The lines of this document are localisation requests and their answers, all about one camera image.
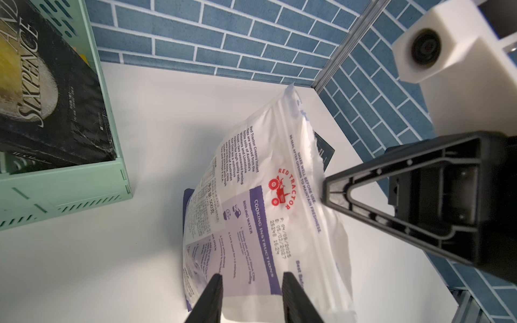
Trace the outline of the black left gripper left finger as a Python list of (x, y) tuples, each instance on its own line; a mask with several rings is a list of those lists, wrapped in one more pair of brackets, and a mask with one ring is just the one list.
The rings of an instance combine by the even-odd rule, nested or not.
[(185, 323), (221, 323), (223, 277), (214, 274)]

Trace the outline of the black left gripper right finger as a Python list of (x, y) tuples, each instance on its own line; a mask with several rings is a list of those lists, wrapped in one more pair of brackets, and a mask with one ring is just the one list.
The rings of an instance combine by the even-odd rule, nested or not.
[(285, 323), (323, 323), (293, 273), (284, 273), (281, 290)]

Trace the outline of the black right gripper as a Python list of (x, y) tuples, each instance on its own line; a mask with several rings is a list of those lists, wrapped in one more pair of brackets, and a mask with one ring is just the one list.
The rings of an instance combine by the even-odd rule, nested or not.
[(438, 256), (516, 281), (516, 138), (463, 133), (388, 148), (327, 177), (323, 203)]

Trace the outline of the white oats bag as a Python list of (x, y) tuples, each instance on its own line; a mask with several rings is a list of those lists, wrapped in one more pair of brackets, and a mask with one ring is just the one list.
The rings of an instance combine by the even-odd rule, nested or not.
[(187, 308), (220, 274), (226, 319), (281, 322), (281, 285), (290, 272), (325, 322), (355, 322), (347, 234), (323, 205), (324, 178), (293, 86), (237, 124), (185, 201)]

